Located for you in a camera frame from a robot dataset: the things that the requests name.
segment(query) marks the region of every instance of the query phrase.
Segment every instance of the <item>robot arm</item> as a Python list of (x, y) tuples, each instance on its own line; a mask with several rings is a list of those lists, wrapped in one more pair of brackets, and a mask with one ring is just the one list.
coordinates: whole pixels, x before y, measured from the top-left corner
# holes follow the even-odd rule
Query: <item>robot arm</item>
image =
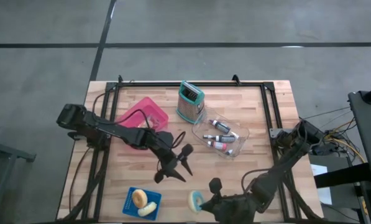
[[(311, 148), (318, 146), (323, 137), (324, 133), (307, 121), (300, 121), (290, 132), (281, 130), (271, 142), (274, 147), (285, 149), (278, 163), (268, 172), (253, 179), (240, 195), (221, 196), (221, 181), (214, 178), (209, 184), (214, 195), (211, 200), (201, 205), (202, 210), (212, 213), (220, 223), (252, 223), (255, 212), (263, 213), (271, 204), (286, 172), (291, 170)], [(286, 181), (285, 184), (307, 218), (320, 219), (307, 206), (296, 189)]]
[(75, 135), (86, 137), (88, 146), (95, 149), (104, 150), (109, 147), (105, 144), (105, 139), (109, 136), (120, 138), (136, 149), (150, 149), (162, 165), (162, 168), (155, 174), (156, 183), (162, 181), (164, 175), (186, 182), (174, 169), (178, 161), (181, 161), (182, 166), (192, 175), (186, 160), (193, 148), (187, 144), (177, 156), (172, 151), (173, 135), (171, 133), (155, 132), (150, 128), (127, 128), (96, 116), (83, 105), (73, 104), (64, 106), (57, 119), (57, 124), (65, 129), (76, 131), (68, 133), (72, 138)]

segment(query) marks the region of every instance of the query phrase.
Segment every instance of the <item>blue tray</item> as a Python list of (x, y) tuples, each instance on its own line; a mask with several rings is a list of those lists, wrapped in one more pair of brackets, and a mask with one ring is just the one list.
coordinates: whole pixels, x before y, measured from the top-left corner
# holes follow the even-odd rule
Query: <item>blue tray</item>
[(147, 219), (147, 220), (155, 221), (156, 218), (158, 217), (158, 211), (159, 211), (160, 200), (162, 199), (162, 195), (160, 193), (151, 192), (149, 190), (141, 189), (147, 194), (148, 203), (149, 202), (155, 202), (157, 204), (155, 211), (153, 211), (152, 213), (150, 213), (150, 214), (148, 214), (144, 217), (141, 217), (141, 216), (138, 215), (138, 208), (134, 205), (133, 199), (131, 197), (131, 195), (133, 194), (133, 191), (135, 191), (137, 189), (138, 188), (135, 188), (135, 187), (130, 187), (129, 188), (129, 192), (127, 193), (126, 201), (124, 202), (124, 206), (123, 206), (123, 210), (122, 210), (123, 214), (131, 215), (131, 216), (137, 217), (137, 218), (144, 218), (144, 219)]

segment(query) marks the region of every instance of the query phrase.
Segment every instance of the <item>wooden tabletop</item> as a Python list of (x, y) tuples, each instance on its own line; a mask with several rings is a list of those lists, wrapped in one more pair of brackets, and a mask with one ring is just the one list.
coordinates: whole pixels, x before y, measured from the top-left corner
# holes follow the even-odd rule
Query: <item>wooden tabletop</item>
[[(291, 92), (290, 82), (274, 81), (277, 100), (284, 128), (293, 128), (298, 122), (298, 113), (295, 100)], [(106, 82), (91, 82), (88, 88), (85, 106), (91, 110), (94, 99), (105, 90)], [(157, 158), (150, 151), (138, 151), (126, 146), (120, 139), (113, 138), (109, 154), (108, 169), (106, 173), (103, 202), (101, 205), (101, 222), (145, 222), (144, 219), (130, 217), (122, 213), (123, 204), (129, 187), (139, 187), (156, 191), (162, 194), (162, 201), (158, 213), (158, 222), (214, 222), (214, 216), (208, 212), (194, 214), (188, 208), (187, 197), (192, 190), (202, 192), (204, 198), (209, 200), (212, 193), (209, 191), (209, 181), (219, 177), (222, 182), (222, 194), (232, 195), (242, 192), (240, 179), (249, 170), (263, 169), (273, 166), (272, 153), (267, 134), (265, 113), (262, 105), (260, 88), (257, 87), (202, 87), (205, 93), (205, 104), (226, 117), (227, 119), (248, 128), (250, 136), (246, 140), (242, 152), (233, 161), (216, 154), (213, 150), (201, 145), (191, 132), (192, 124), (181, 119), (175, 109), (178, 100), (178, 88), (175, 87), (130, 87), (122, 88), (119, 92), (119, 103), (116, 117), (124, 114), (138, 101), (148, 96), (156, 102), (169, 116), (168, 131), (174, 138), (182, 131), (186, 136), (182, 144), (174, 149), (179, 150), (187, 143), (194, 147), (188, 158), (193, 171), (190, 176), (182, 166), (176, 170), (186, 179), (186, 183), (174, 178), (166, 178), (156, 184), (153, 177), (156, 173)], [(273, 126), (273, 108), (269, 91), (267, 92), (270, 104)], [(96, 114), (100, 114), (103, 98), (96, 104)], [(68, 214), (69, 188), (73, 180), (75, 169), (80, 158), (87, 150), (85, 141), (77, 141), (69, 165), (65, 188), (62, 195), (57, 218)], [(89, 151), (82, 163), (73, 188), (72, 206), (80, 199), (85, 191), (92, 150)], [(250, 174), (246, 185), (259, 173)], [(323, 216), (318, 199), (312, 170), (308, 156), (304, 156), (293, 168), (295, 185), (306, 203), (313, 211)], [(286, 194), (290, 214), (293, 214), (289, 193)], [(94, 211), (94, 197), (91, 200), (90, 213)], [(278, 192), (265, 213), (256, 213), (255, 221), (282, 221), (282, 211)]]

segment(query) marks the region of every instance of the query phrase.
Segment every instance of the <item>gray floor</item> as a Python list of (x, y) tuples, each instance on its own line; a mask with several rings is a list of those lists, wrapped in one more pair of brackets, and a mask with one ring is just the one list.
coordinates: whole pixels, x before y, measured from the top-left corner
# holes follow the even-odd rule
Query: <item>gray floor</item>
[[(99, 42), (109, 0), (0, 1), (0, 43)], [(371, 0), (122, 0), (107, 42), (370, 42)], [(55, 218), (73, 142), (55, 124), (83, 103), (96, 49), (0, 49), (0, 142), (37, 153), (18, 162), (0, 223)], [(97, 80), (289, 79), (301, 117), (371, 89), (371, 48), (104, 51)], [(318, 127), (347, 111), (313, 118)], [(351, 120), (348, 113), (322, 127)], [(361, 147), (357, 130), (351, 139)], [(348, 221), (325, 209), (334, 220)]]

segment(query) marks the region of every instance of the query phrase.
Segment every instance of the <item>cable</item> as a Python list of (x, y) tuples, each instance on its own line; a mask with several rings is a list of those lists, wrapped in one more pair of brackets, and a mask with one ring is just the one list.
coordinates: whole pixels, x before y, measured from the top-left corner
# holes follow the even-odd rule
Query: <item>cable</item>
[(334, 211), (340, 213), (341, 215), (343, 215), (343, 216), (345, 216), (345, 217), (347, 217), (347, 218), (349, 218), (349, 219), (351, 219), (351, 220), (353, 220), (353, 221), (357, 221), (358, 223), (360, 222), (359, 220), (356, 220), (355, 218), (351, 218), (351, 217), (349, 217), (348, 215), (346, 215), (346, 214), (344, 214), (344, 213), (338, 211), (337, 209), (333, 208), (333, 207), (330, 206), (330, 205), (326, 205), (325, 203), (322, 203), (322, 202), (321, 202), (321, 204), (322, 204), (323, 206), (327, 207), (327, 208), (330, 208), (330, 209), (332, 209), (332, 210), (334, 210)]
[(348, 143), (345, 143), (344, 141), (341, 141), (341, 140), (338, 140), (338, 139), (334, 139), (334, 138), (329, 138), (329, 140), (333, 140), (333, 141), (336, 141), (336, 142), (339, 142), (345, 146), (347, 146), (348, 148), (352, 149), (354, 153), (356, 153), (359, 157), (360, 157), (360, 160), (365, 163), (365, 159), (359, 154), (359, 152), (354, 149), (354, 147), (350, 146)]
[(144, 111), (142, 111), (142, 109), (136, 109), (135, 111), (133, 111), (131, 114), (129, 114), (126, 118), (124, 118), (123, 120), (120, 120), (120, 121), (116, 121), (114, 124), (120, 124), (122, 122), (125, 122), (127, 121), (131, 116), (133, 116), (136, 112), (141, 112), (142, 113), (142, 116), (144, 116), (144, 119), (145, 119), (145, 122), (147, 123), (147, 127), (150, 128), (150, 125), (149, 125), (149, 122), (148, 122), (148, 117), (147, 115), (145, 114)]
[(263, 172), (263, 171), (268, 171), (270, 170), (271, 168), (266, 168), (266, 169), (257, 169), (257, 170), (250, 170), (248, 172), (246, 172), (243, 177), (242, 177), (242, 180), (240, 181), (240, 184), (242, 186), (242, 190), (243, 190), (243, 194), (246, 194), (246, 189), (245, 189), (245, 186), (244, 186), (244, 181), (245, 181), (245, 178), (247, 175), (251, 174), (251, 173), (254, 173), (254, 172)]
[(345, 139), (346, 139), (346, 142), (348, 143), (348, 144), (351, 144), (351, 146), (352, 147), (354, 147), (358, 152), (360, 152), (360, 149), (358, 148), (358, 146), (356, 146), (350, 139), (349, 139), (349, 137), (348, 137), (348, 134), (347, 133), (345, 133)]
[(307, 118), (301, 118), (301, 119), (314, 118), (314, 117), (316, 117), (316, 116), (321, 116), (321, 115), (324, 115), (324, 114), (333, 113), (333, 112), (340, 111), (340, 110), (344, 110), (344, 109), (347, 109), (347, 108), (350, 108), (350, 107), (347, 106), (347, 107), (345, 107), (345, 108), (340, 108), (340, 109), (337, 109), (337, 110), (332, 110), (332, 111), (328, 111), (328, 112), (320, 113), (320, 114), (317, 114), (317, 115), (314, 115), (314, 116), (309, 116), (309, 117), (307, 117)]
[(176, 148), (181, 144), (181, 142), (184, 140), (185, 134), (186, 132), (183, 131), (177, 136), (177, 138), (173, 141), (172, 149)]
[(334, 119), (330, 120), (329, 122), (327, 122), (326, 124), (320, 126), (319, 128), (322, 128), (323, 126), (328, 125), (329, 123), (333, 122), (333, 121), (336, 120), (337, 118), (340, 118), (341, 116), (344, 116), (344, 115), (346, 115), (347, 113), (351, 113), (351, 112), (352, 112), (352, 111), (348, 111), (348, 112), (346, 112), (346, 113), (340, 114), (339, 116), (336, 116)]
[(347, 134), (346, 132), (347, 131), (349, 131), (349, 130), (351, 130), (352, 128), (354, 128), (354, 127), (356, 127), (357, 125), (356, 124), (354, 124), (352, 127), (349, 127), (351, 125), (351, 123), (348, 125), (348, 127), (346, 128), (346, 129), (344, 129), (344, 130), (341, 130), (341, 131), (338, 131), (338, 132), (335, 132), (335, 133), (333, 133), (333, 134), (338, 134), (338, 135), (343, 135), (343, 134)]
[(110, 89), (106, 90), (104, 93), (98, 95), (95, 99), (94, 99), (94, 102), (93, 102), (93, 109), (91, 110), (93, 113), (91, 114), (91, 117), (93, 117), (93, 119), (96, 121), (96, 122), (99, 122), (101, 124), (115, 124), (113, 122), (104, 122), (104, 121), (101, 121), (100, 119), (98, 119), (94, 113), (95, 109), (96, 109), (96, 103), (97, 103), (97, 100), (104, 96), (106, 93), (109, 93), (110, 91), (112, 91), (115, 87), (119, 87), (118, 85), (114, 85), (112, 87), (110, 87)]
[(330, 136), (330, 135), (332, 135), (332, 134), (335, 134), (335, 133), (338, 134), (337, 130), (340, 129), (340, 128), (342, 128), (343, 126), (345, 126), (345, 125), (347, 125), (347, 124), (348, 124), (348, 127), (347, 127), (345, 130), (343, 130), (343, 131), (344, 131), (344, 132), (345, 132), (345, 131), (348, 131), (348, 130), (349, 130), (349, 126), (351, 125), (351, 123), (352, 123), (354, 120), (355, 120), (355, 117), (353, 117), (350, 121), (346, 122), (345, 124), (342, 124), (342, 125), (336, 127), (336, 128), (333, 129), (333, 131), (331, 131), (331, 132), (330, 132), (326, 137), (328, 137), (328, 136)]
[(86, 154), (87, 152), (90, 150), (91, 148), (89, 147), (86, 152), (83, 154), (83, 156), (81, 157), (80, 161), (79, 161), (79, 164), (78, 164), (78, 167), (76, 167), (76, 170), (75, 170), (75, 174), (73, 176), (73, 180), (72, 180), (72, 183), (71, 183), (71, 187), (69, 189), (69, 212), (71, 212), (72, 210), (72, 207), (71, 207), (71, 200), (72, 200), (72, 190), (73, 190), (73, 186), (75, 184), (75, 180), (76, 180), (76, 176), (78, 175), (78, 172), (79, 172), (79, 168), (80, 168), (80, 165), (81, 163), (83, 162), (83, 160), (85, 159), (86, 157)]

